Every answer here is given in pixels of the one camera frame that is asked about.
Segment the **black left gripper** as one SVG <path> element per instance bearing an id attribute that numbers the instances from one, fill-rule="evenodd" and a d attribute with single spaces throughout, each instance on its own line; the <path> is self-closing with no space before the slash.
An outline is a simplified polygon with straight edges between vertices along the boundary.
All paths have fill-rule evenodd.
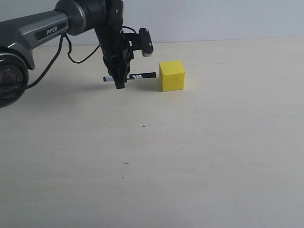
<path id="1" fill-rule="evenodd" d="M 95 16 L 95 33 L 103 53 L 103 61 L 117 89 L 124 89 L 130 73 L 133 53 L 123 32 L 122 14 Z"/>

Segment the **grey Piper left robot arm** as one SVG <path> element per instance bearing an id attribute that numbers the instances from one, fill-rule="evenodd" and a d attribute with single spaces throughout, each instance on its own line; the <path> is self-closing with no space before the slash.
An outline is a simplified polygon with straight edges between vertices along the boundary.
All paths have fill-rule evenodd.
<path id="1" fill-rule="evenodd" d="M 123 32 L 121 0 L 60 0 L 54 10 L 0 24 L 0 105 L 13 104 L 31 88 L 34 48 L 56 38 L 93 29 L 104 64 L 117 89 L 123 89 L 133 53 Z"/>

